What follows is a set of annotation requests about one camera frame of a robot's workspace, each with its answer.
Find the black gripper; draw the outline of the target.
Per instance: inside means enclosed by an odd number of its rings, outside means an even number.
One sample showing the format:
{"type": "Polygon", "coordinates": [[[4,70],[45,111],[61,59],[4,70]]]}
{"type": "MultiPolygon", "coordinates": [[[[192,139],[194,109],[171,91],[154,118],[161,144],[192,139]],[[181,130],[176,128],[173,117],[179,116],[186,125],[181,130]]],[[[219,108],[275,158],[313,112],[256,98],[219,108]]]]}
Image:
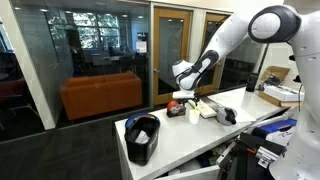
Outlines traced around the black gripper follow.
{"type": "Polygon", "coordinates": [[[184,91],[184,90],[175,91],[172,94],[172,98],[182,103],[185,103],[188,100],[191,100],[195,103],[199,102],[199,98],[195,95],[194,91],[184,91]]]}

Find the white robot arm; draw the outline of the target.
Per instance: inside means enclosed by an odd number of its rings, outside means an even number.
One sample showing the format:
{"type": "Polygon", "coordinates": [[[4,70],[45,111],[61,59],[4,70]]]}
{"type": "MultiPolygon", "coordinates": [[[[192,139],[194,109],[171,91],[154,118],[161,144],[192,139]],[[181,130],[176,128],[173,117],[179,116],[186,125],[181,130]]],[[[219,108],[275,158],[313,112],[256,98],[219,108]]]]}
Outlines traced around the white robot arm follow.
{"type": "Polygon", "coordinates": [[[275,180],[320,180],[320,11],[301,13],[286,4],[265,4],[232,13],[209,38],[195,62],[172,66],[175,99],[193,99],[206,72],[244,40],[286,43],[305,90],[297,125],[286,151],[268,165],[275,180]]]}

